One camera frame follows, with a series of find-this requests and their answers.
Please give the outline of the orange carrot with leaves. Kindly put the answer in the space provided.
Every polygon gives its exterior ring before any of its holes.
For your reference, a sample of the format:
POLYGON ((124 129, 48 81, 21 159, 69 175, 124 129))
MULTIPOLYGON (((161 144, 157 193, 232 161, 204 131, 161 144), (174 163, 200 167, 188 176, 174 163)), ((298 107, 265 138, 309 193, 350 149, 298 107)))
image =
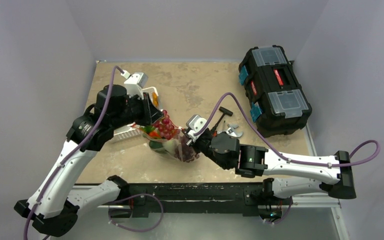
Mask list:
POLYGON ((152 139, 152 140, 161 139, 159 132, 152 125, 139 126, 139 130, 141 131, 142 136, 145 138, 152 139))

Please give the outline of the clear zip bag orange zipper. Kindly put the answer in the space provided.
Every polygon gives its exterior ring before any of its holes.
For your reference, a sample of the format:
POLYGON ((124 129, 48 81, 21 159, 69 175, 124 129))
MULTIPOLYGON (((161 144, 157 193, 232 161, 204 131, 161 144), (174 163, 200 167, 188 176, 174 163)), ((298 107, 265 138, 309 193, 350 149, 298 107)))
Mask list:
POLYGON ((184 136, 181 127, 175 127, 172 131, 173 135, 169 139, 161 137, 158 128, 151 125, 133 124, 132 128, 139 130, 140 135, 148 140, 147 144, 152 151, 166 158, 190 163, 200 157, 199 153, 186 144, 188 139, 184 136))

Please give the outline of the red grape bunch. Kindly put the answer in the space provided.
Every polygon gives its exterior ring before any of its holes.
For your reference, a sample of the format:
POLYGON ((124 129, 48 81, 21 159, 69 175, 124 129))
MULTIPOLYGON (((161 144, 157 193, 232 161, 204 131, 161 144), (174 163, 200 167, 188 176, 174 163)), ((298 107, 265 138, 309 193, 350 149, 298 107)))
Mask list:
POLYGON ((175 154, 168 152, 168 155, 185 163, 190 163, 198 159, 200 155, 196 153, 191 146, 187 145, 188 138, 183 134, 183 128, 174 125, 166 110, 163 109, 162 113, 163 117, 152 125, 157 129, 161 139, 153 139, 152 141, 164 143, 168 140, 176 139, 178 145, 175 154))

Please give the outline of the green cucumber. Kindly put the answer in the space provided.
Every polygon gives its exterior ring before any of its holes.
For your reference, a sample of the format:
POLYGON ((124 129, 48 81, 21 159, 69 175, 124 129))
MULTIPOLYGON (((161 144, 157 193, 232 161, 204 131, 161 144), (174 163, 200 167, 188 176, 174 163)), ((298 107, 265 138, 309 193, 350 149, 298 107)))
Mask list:
POLYGON ((166 155, 168 154, 168 151, 165 149, 164 145, 162 142, 158 141, 149 141, 148 146, 150 149, 160 155, 166 155))

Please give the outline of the white radish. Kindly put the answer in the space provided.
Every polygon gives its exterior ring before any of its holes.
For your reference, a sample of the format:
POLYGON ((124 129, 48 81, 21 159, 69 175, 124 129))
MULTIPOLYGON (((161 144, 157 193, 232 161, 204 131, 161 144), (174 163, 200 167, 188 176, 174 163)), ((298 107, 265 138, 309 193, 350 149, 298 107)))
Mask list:
POLYGON ((162 145, 168 153, 174 155, 176 153, 176 149, 178 148, 178 141, 173 138, 163 142, 162 145))

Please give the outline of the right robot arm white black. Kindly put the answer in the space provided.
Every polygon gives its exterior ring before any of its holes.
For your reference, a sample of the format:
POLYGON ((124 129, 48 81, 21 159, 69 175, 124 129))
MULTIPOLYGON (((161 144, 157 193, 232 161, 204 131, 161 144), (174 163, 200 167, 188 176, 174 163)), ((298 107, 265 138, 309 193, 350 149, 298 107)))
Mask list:
POLYGON ((243 178, 266 176, 260 196, 268 204, 278 199, 309 193, 326 193, 331 198, 355 199, 354 176, 347 151, 330 156, 280 153, 262 146, 241 144, 226 133, 200 135, 187 129, 187 145, 223 170, 234 170, 243 178))

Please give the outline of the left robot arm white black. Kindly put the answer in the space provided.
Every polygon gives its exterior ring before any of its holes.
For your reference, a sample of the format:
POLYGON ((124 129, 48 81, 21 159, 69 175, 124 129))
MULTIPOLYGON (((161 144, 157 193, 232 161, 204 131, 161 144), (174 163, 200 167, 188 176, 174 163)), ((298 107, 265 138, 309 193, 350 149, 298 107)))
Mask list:
POLYGON ((73 121, 56 163, 38 190, 19 200, 14 210, 39 233, 61 237, 89 210, 111 202, 126 203, 130 185, 117 175, 79 195, 72 195, 71 190, 116 129, 133 123, 152 125, 162 117, 148 93, 129 95, 121 85, 106 85, 97 93, 96 102, 73 121))

